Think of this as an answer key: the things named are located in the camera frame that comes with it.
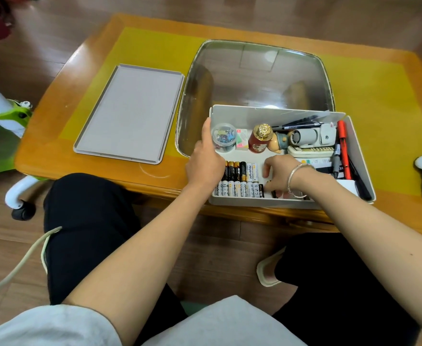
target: clear plastic container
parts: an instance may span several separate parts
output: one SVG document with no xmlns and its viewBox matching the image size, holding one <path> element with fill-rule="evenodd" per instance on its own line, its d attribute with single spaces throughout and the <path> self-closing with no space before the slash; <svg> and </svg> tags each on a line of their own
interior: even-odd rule
<svg viewBox="0 0 422 346">
<path fill-rule="evenodd" d="M 212 129 L 211 135 L 216 151 L 230 152 L 236 144 L 237 129 L 228 123 L 217 124 Z"/>
</svg>

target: white storage box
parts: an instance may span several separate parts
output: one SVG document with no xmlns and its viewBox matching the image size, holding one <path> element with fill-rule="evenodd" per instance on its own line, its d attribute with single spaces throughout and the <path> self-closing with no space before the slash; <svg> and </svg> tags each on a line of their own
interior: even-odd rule
<svg viewBox="0 0 422 346">
<path fill-rule="evenodd" d="M 318 111 L 294 110 L 294 109 L 272 109 L 272 108 L 254 108 L 236 105 L 214 105 L 210 108 L 211 129 L 220 123 L 229 123 L 238 129 L 248 129 L 252 131 L 258 124 L 269 124 L 270 126 L 281 126 L 290 121 L 299 120 L 305 117 L 315 115 Z M 364 162 L 363 154 L 358 143 L 352 119 L 345 113 L 331 112 L 329 116 L 319 118 L 320 122 L 337 122 L 344 120 L 347 127 L 347 149 L 348 155 L 363 180 L 364 185 L 371 194 L 373 203 L 376 199 L 371 178 Z M 259 183 L 264 185 L 271 180 L 272 174 L 267 179 L 262 177 L 262 167 L 266 158 L 277 153 L 271 152 L 268 148 L 260 154 L 249 150 L 232 150 L 227 153 L 219 153 L 227 161 L 245 161 L 257 163 L 259 168 Z M 211 195 L 209 202 L 214 205 L 226 206 L 250 206 L 262 208 L 293 208 L 293 209 L 320 209 L 313 200 L 303 199 L 276 199 L 272 198 L 270 192 L 265 192 L 265 198 L 245 198 L 245 197 L 225 197 Z"/>
</svg>

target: gold lid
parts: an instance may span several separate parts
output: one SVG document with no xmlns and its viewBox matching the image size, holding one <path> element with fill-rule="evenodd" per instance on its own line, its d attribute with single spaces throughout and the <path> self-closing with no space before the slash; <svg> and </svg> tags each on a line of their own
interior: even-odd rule
<svg viewBox="0 0 422 346">
<path fill-rule="evenodd" d="M 272 139 L 273 130 L 270 125 L 260 124 L 259 126 L 254 127 L 254 136 L 256 136 L 258 140 L 268 141 Z"/>
</svg>

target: silver bracelet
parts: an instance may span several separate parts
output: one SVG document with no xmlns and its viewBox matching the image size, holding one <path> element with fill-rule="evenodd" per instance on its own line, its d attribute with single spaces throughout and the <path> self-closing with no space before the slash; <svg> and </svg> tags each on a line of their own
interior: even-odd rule
<svg viewBox="0 0 422 346">
<path fill-rule="evenodd" d="M 312 165 L 310 165 L 310 164 L 299 164 L 299 165 L 297 165 L 292 171 L 291 171 L 291 173 L 289 174 L 289 178 L 288 178 L 288 192 L 290 193 L 290 194 L 292 194 L 293 195 L 293 197 L 295 197 L 295 198 L 305 198 L 306 196 L 307 196 L 307 194 L 305 194 L 305 195 L 303 195 L 303 196 L 297 196 L 297 195 L 295 195 L 292 191 L 291 191 L 291 179 L 293 178 L 293 175 L 295 174 L 295 172 L 298 170 L 298 169 L 300 169 L 301 167 L 303 167 L 303 166 L 309 166 L 309 167 L 311 167 L 311 168 L 313 168 L 313 169 L 315 169 Z"/>
</svg>

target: slipper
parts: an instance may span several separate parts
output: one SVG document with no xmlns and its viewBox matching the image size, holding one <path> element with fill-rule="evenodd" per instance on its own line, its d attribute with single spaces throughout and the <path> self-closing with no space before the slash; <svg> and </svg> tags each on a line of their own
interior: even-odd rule
<svg viewBox="0 0 422 346">
<path fill-rule="evenodd" d="M 286 247 L 284 247 L 283 249 L 281 249 L 280 251 L 278 251 L 277 253 L 273 254 L 272 256 L 267 257 L 265 260 L 262 260 L 258 263 L 257 267 L 256 267 L 256 274 L 258 275 L 259 278 L 259 282 L 265 286 L 265 287 L 270 287 L 270 286 L 274 286 L 277 285 L 278 283 L 281 283 L 279 280 L 275 279 L 275 280 L 267 280 L 264 277 L 264 268 L 273 261 L 274 256 L 279 256 L 280 254 L 283 254 L 285 252 Z"/>
</svg>

